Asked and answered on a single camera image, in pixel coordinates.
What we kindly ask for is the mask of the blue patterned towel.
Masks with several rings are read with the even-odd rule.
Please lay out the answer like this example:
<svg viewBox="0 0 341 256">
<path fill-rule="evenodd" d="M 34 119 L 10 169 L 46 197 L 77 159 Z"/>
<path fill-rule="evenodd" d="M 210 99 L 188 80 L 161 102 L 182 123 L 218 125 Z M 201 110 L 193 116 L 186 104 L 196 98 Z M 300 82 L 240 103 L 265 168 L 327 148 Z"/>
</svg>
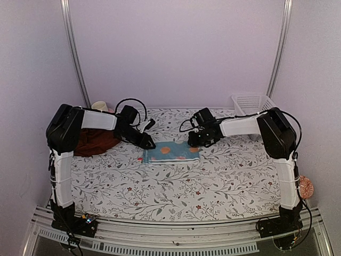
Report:
<svg viewBox="0 0 341 256">
<path fill-rule="evenodd" d="M 154 149 L 143 152 L 142 162 L 146 164 L 193 164 L 200 161 L 199 149 L 186 141 L 156 142 Z"/>
</svg>

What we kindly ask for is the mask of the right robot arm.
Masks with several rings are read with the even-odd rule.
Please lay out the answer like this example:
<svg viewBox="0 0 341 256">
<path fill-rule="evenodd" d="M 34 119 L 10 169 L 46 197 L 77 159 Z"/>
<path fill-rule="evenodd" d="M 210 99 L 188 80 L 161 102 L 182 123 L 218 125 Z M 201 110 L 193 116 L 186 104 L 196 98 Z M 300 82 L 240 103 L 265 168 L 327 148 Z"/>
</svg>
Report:
<svg viewBox="0 0 341 256">
<path fill-rule="evenodd" d="M 296 133 L 287 118 L 290 114 L 273 107 L 244 116 L 216 118 L 208 108 L 196 112 L 190 119 L 188 144 L 210 147 L 222 138 L 235 135 L 259 135 L 267 155 L 273 160 L 281 191 L 280 217 L 275 227 L 286 233 L 296 224 L 303 202 L 298 192 L 299 174 L 296 164 L 301 133 Z"/>
</svg>

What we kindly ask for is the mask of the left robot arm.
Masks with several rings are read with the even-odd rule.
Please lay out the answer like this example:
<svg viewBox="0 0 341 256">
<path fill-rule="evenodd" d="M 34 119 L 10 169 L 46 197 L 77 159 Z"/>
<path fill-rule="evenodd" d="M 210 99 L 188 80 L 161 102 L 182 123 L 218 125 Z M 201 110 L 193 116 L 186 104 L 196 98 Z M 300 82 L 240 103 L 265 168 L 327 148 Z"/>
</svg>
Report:
<svg viewBox="0 0 341 256">
<path fill-rule="evenodd" d="M 71 160 L 82 129 L 112 131 L 142 149 L 155 149 L 152 137 L 132 126 L 137 111 L 124 106 L 119 114 L 73 107 L 62 104 L 52 118 L 47 130 L 47 145 L 50 149 L 49 171 L 53 199 L 51 208 L 55 220 L 67 231 L 75 231 L 79 220 L 75 216 L 75 204 L 71 194 Z"/>
</svg>

